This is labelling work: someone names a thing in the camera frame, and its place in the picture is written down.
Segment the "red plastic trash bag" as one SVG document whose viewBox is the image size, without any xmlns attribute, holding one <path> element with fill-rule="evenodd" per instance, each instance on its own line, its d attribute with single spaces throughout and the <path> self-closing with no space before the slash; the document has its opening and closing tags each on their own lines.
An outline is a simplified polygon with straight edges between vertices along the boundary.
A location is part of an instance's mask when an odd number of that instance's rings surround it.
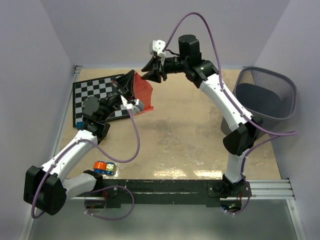
<svg viewBox="0 0 320 240">
<path fill-rule="evenodd" d="M 136 99 L 139 99 L 144 104 L 144 110 L 139 113 L 135 113 L 135 116 L 154 110 L 154 106 L 152 105 L 152 93 L 153 87 L 151 84 L 148 83 L 147 80 L 143 80 L 140 74 L 135 71 L 133 80 L 133 94 Z"/>
</svg>

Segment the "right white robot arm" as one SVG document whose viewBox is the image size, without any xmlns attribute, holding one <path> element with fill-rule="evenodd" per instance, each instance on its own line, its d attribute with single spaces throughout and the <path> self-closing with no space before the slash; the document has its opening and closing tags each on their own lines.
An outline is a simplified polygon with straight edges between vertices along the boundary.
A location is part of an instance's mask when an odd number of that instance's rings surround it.
<svg viewBox="0 0 320 240">
<path fill-rule="evenodd" d="M 233 197 L 246 185 L 246 159 L 260 134 L 263 120 L 246 110 L 220 78 L 214 64 L 202 58 L 200 42 L 192 34 L 178 38 L 179 53 L 166 57 L 166 43 L 153 40 L 149 46 L 150 61 L 142 68 L 142 79 L 161 83 L 168 74 L 184 73 L 221 111 L 230 133 L 222 142 L 228 152 L 226 172 L 216 189 L 222 198 Z"/>
</svg>

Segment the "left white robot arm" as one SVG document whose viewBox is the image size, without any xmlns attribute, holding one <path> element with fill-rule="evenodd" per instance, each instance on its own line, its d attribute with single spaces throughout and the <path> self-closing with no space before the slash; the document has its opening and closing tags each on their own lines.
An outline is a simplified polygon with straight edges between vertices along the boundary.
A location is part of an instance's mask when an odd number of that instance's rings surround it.
<svg viewBox="0 0 320 240">
<path fill-rule="evenodd" d="M 140 113 L 144 105 L 134 93 L 136 72 L 100 77 L 73 85 L 75 137 L 40 167 L 31 166 L 25 174 L 23 200 L 31 205 L 31 216 L 57 214 L 65 202 L 83 193 L 99 196 L 104 190 L 104 170 L 86 170 L 68 179 L 70 171 L 93 148 L 108 159 L 116 159 L 100 147 L 110 129 L 109 120 Z"/>
</svg>

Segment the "grey mesh trash bin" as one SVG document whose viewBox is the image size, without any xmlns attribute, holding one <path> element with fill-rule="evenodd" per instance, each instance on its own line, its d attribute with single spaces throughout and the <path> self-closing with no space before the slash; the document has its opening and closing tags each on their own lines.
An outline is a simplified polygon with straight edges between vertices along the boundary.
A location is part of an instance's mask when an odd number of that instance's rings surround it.
<svg viewBox="0 0 320 240">
<path fill-rule="evenodd" d="M 254 116 L 263 119 L 268 131 L 293 116 L 297 103 L 297 88 L 288 77 L 261 67 L 242 69 L 231 93 Z"/>
</svg>

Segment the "black white chessboard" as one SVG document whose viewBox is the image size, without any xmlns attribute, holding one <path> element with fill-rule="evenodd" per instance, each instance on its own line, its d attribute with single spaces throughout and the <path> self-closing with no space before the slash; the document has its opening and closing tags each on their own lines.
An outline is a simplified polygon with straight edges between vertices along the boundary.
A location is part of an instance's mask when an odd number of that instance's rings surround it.
<svg viewBox="0 0 320 240">
<path fill-rule="evenodd" d="M 103 124 L 130 117 L 128 110 L 122 104 L 118 110 L 107 104 L 107 96 L 112 92 L 111 78 L 121 75 L 124 74 L 73 83 L 73 127 L 76 128 L 77 122 L 96 121 Z"/>
</svg>

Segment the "yellow blue toy blocks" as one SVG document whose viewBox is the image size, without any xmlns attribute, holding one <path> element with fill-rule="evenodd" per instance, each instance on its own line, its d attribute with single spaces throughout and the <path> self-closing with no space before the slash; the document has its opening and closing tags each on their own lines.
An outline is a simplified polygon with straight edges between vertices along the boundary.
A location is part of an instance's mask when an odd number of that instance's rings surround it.
<svg viewBox="0 0 320 240">
<path fill-rule="evenodd" d="M 107 136 L 107 133 L 110 129 L 110 124 L 94 121 L 77 122 L 75 126 L 78 130 L 89 131 L 93 136 L 96 136 L 99 141 L 103 140 Z"/>
</svg>

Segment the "orange tape roll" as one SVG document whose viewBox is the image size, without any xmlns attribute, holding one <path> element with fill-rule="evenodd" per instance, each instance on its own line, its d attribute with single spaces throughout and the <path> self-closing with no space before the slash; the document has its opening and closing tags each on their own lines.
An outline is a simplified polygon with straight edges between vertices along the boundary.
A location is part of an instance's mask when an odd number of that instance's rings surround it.
<svg viewBox="0 0 320 240">
<path fill-rule="evenodd" d="M 93 166 L 93 171 L 99 174 L 105 174 L 107 163 L 103 161 L 96 161 Z"/>
</svg>

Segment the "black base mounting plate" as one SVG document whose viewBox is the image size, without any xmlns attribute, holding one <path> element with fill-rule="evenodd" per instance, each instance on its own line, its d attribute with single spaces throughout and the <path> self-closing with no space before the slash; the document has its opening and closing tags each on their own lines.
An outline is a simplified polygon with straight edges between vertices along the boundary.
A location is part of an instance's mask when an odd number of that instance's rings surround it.
<svg viewBox="0 0 320 240">
<path fill-rule="evenodd" d="M 106 208 L 136 205 L 203 205 L 219 208 L 226 199 L 237 202 L 251 197 L 248 182 L 227 183 L 224 179 L 105 179 L 101 192 L 84 192 L 78 197 L 90 206 L 93 201 Z"/>
</svg>

